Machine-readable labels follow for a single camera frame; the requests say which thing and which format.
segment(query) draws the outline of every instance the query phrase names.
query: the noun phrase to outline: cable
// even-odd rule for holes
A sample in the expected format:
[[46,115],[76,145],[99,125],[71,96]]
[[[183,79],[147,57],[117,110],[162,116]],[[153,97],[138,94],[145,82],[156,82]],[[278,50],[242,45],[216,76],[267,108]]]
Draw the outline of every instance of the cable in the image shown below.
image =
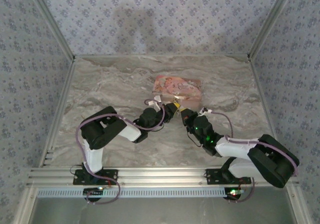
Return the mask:
[[161,125],[161,128],[159,130],[151,130],[151,132],[158,132],[158,131],[161,131],[163,128],[164,128],[164,124]]
[[267,144],[267,143],[264,143],[264,142],[260,142],[260,141],[256,141],[256,140],[251,140],[251,141],[237,141],[237,140],[230,140],[229,137],[227,136],[224,136],[226,138],[226,140],[230,143],[233,143],[233,144],[257,144],[257,145],[263,145],[265,147],[268,147],[276,152],[278,152],[279,154],[281,154],[282,156],[284,156],[288,161],[290,161],[291,165],[293,166],[294,168],[294,175],[297,175],[298,173],[298,167],[296,165],[296,163],[294,162],[294,160],[292,160],[292,158],[290,156],[288,156],[286,153],[284,153],[282,150],[274,147],[273,145],[270,145],[270,144]]
[[69,170],[69,171],[70,171],[70,173],[71,173],[72,175],[75,175],[75,174],[76,174],[76,173],[72,173],[72,172],[71,172],[71,169],[72,169],[74,166],[81,166],[81,165],[73,165],[72,167],[70,167],[70,170]]
[[252,188],[250,190],[249,195],[246,198],[244,198],[242,200],[228,200],[228,201],[233,202],[233,203],[241,203],[241,202],[245,202],[246,200],[249,200],[252,197],[253,193],[254,193],[255,185],[256,185],[255,184],[255,179],[252,178]]
[[94,176],[94,177],[96,177],[96,178],[99,178],[99,179],[104,179],[104,180],[108,180],[108,181],[112,181],[112,182],[114,182],[117,186],[118,186],[118,193],[116,194],[116,196],[113,198],[113,199],[111,199],[111,200],[109,200],[109,201],[105,201],[105,202],[91,202],[91,201],[89,201],[89,199],[88,199],[88,197],[86,198],[86,200],[87,200],[87,202],[88,202],[88,204],[89,203],[91,203],[91,204],[93,204],[93,205],[102,205],[102,204],[109,204],[109,203],[112,203],[112,202],[114,202],[114,201],[116,201],[118,198],[119,198],[119,196],[120,196],[120,193],[121,193],[121,186],[120,186],[120,184],[119,184],[119,182],[117,182],[115,179],[113,179],[113,178],[109,178],[109,177],[106,177],[106,176],[100,176],[100,175],[96,175],[96,174],[94,174],[91,170],[90,170],[90,167],[88,166],[88,162],[87,162],[87,158],[86,158],[86,153],[85,153],[85,151],[84,151],[84,149],[83,149],[83,147],[82,147],[82,145],[81,145],[81,143],[80,143],[80,141],[79,141],[79,131],[80,131],[80,129],[81,129],[81,127],[83,127],[84,125],[86,125],[86,124],[88,124],[88,123],[90,123],[90,122],[92,122],[92,121],[94,121],[94,120],[98,120],[98,119],[102,119],[102,118],[105,118],[105,117],[113,117],[113,116],[115,116],[115,117],[117,117],[117,118],[119,118],[119,119],[121,119],[121,120],[124,120],[124,121],[126,121],[126,122],[128,122],[129,124],[131,124],[131,125],[133,125],[133,126],[135,126],[135,127],[137,127],[137,128],[139,128],[139,129],[142,129],[142,130],[154,130],[154,129],[156,129],[158,126],[160,126],[161,124],[162,124],[162,122],[163,122],[163,120],[164,120],[164,118],[165,118],[165,108],[164,108],[164,106],[162,105],[161,106],[162,107],[162,111],[163,111],[163,113],[162,113],[162,119],[161,119],[161,121],[156,125],[156,126],[154,126],[154,127],[152,127],[152,128],[143,128],[143,127],[141,127],[141,126],[138,126],[138,125],[136,125],[135,123],[133,123],[132,121],[130,121],[130,120],[127,120],[126,118],[124,118],[123,116],[121,116],[121,115],[118,115],[118,114],[104,114],[104,115],[99,115],[99,116],[95,116],[95,117],[93,117],[93,118],[90,118],[90,119],[88,119],[88,120],[86,120],[86,121],[84,121],[84,122],[82,122],[77,128],[76,128],[76,139],[75,139],[75,141],[76,141],[76,143],[77,143],[77,145],[78,145],[78,147],[80,148],[80,150],[81,150],[81,152],[82,152],[82,156],[83,156],[83,163],[84,163],[84,166],[85,166],[85,168],[86,168],[86,170],[88,171],[88,173],[90,174],[90,175],[92,175],[92,176]]
[[201,144],[200,144],[200,145],[197,145],[197,144],[195,143],[195,141],[191,139],[191,137],[189,136],[189,132],[187,132],[186,135],[188,136],[188,138],[189,138],[197,147],[202,147]]
[[230,129],[231,129],[231,138],[233,138],[234,136],[234,129],[233,129],[233,127],[232,127],[232,124],[231,124],[231,120],[229,119],[229,117],[226,115],[226,114],[223,114],[223,113],[220,113],[220,112],[215,112],[215,111],[213,111],[213,110],[208,110],[208,112],[209,113],[211,113],[211,114],[215,114],[215,115],[223,115],[227,120],[228,120],[228,122],[229,122],[229,125],[230,125]]

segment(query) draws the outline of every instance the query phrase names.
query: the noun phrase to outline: blue floral wall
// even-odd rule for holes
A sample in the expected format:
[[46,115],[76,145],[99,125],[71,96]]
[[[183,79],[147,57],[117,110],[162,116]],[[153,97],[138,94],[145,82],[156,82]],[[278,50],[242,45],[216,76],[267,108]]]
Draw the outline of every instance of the blue floral wall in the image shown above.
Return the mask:
[[320,223],[320,0],[289,0],[255,67],[279,140],[301,160],[299,177]]
[[246,54],[275,0],[45,0],[75,55]]
[[0,223],[38,166],[69,67],[33,0],[0,0]]

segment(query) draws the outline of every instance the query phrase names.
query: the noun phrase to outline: pink snack bag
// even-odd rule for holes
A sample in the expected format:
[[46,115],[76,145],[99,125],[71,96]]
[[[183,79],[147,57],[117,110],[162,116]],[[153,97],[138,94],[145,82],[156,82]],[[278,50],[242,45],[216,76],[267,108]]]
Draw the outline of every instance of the pink snack bag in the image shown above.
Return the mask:
[[159,75],[154,83],[152,93],[161,95],[163,102],[172,102],[177,98],[182,106],[199,110],[202,96],[200,80]]

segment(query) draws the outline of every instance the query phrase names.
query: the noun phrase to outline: gray marble surface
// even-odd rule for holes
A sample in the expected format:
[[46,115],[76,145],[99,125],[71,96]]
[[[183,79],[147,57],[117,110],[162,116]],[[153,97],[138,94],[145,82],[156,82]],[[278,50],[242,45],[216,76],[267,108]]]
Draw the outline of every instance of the gray marble surface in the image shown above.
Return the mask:
[[[202,104],[224,112],[233,122],[237,138],[270,133],[248,63],[225,56],[134,56],[78,58],[65,112],[55,143],[52,166],[82,162],[74,133],[81,121],[111,105],[118,114],[136,119],[157,75],[201,79]],[[230,134],[223,116],[208,116],[220,134]],[[151,132],[141,143],[116,137],[104,149],[104,166],[204,166],[219,165],[225,158],[211,157],[187,137],[176,116],[160,132]]]

